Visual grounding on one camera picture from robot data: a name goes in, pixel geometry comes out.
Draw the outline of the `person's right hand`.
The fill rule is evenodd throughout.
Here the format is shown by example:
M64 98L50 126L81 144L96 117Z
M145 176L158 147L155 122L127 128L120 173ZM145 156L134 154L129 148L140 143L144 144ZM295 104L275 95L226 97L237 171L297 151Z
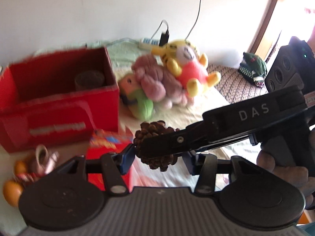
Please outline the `person's right hand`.
M256 164L297 187L305 197L306 209L314 209L314 177L309 176L308 170L305 167L277 166L274 157L269 154L268 148L263 144L260 145L260 148Z

